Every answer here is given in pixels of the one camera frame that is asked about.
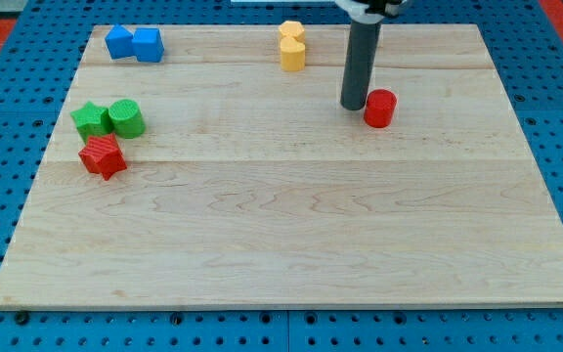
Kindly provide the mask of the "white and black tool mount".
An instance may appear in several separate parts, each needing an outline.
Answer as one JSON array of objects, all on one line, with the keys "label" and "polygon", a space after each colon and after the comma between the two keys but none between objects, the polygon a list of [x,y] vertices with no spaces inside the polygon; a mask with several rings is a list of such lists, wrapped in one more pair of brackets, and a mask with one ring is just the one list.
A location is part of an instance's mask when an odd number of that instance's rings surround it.
[{"label": "white and black tool mount", "polygon": [[411,0],[335,0],[334,4],[359,23],[378,23],[396,18],[411,5]]}]

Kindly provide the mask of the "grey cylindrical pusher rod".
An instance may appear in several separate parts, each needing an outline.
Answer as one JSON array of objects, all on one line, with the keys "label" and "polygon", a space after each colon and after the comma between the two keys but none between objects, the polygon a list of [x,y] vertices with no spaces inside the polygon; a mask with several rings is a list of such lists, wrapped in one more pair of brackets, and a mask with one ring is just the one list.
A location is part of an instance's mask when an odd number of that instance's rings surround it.
[{"label": "grey cylindrical pusher rod", "polygon": [[351,21],[340,95],[346,110],[361,110],[366,104],[380,28],[380,22]]}]

